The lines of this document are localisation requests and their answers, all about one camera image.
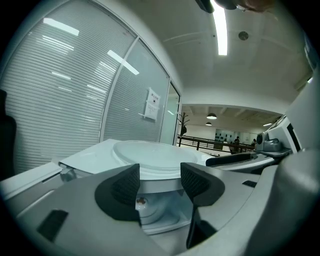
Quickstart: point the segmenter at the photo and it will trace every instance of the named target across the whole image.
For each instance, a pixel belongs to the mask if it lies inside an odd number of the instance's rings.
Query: ceiling
[[[226,10],[228,54],[220,56],[213,15],[195,0],[121,2],[161,41],[185,88],[244,92],[239,95],[243,100],[246,93],[263,93],[290,104],[311,76],[303,32],[279,6],[272,13]],[[248,40],[239,39],[241,31],[248,33]]]
[[[265,125],[275,123],[275,120],[281,115],[278,113],[257,111],[245,108],[234,107],[215,107],[215,106],[199,106],[199,105],[183,105],[181,112],[185,112],[189,117],[207,116],[214,113],[218,118],[232,118],[238,121],[248,121],[250,123]]]

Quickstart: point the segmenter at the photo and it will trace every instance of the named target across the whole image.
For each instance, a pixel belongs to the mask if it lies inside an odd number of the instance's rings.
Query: metal railing
[[[180,136],[177,137],[178,146],[181,145],[195,147],[196,150],[206,149],[212,151],[226,152],[231,154],[251,152],[255,149],[254,146],[247,144],[230,144],[223,143],[221,141],[216,141],[213,139],[199,138],[199,137],[190,137],[190,136]],[[230,151],[223,150],[223,146],[229,147]]]

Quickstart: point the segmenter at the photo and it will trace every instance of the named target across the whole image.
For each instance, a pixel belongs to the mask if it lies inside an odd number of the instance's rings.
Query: printed notice
[[[144,117],[157,120],[160,96],[149,88],[148,99],[146,100]]]

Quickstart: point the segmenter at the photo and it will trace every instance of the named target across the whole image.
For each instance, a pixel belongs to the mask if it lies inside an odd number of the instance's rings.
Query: coat rack
[[[182,120],[178,118],[179,122],[181,123],[181,132],[180,132],[180,140],[179,140],[179,147],[180,147],[181,139],[182,139],[181,137],[187,132],[187,127],[185,126],[185,123],[190,121],[190,119],[185,121],[185,118],[188,117],[188,115],[186,115],[186,112],[183,112],[183,115],[179,114],[179,116],[182,117]]]

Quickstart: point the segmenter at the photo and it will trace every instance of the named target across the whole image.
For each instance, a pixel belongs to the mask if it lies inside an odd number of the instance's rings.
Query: glass wall
[[[160,142],[164,144],[173,145],[175,134],[176,134],[176,126],[177,126],[177,118],[179,111],[179,101],[180,97],[177,93],[176,89],[170,83],[168,99],[165,106],[163,124],[161,130]]]
[[[103,139],[158,142],[170,78],[140,40],[126,62],[130,68],[123,66],[114,86]],[[146,113],[150,92],[158,98],[153,116]]]
[[[136,38],[85,1],[68,1],[30,28],[0,81],[17,123],[16,174],[102,139],[159,142],[170,78]],[[159,96],[155,119],[145,117],[150,89]]]

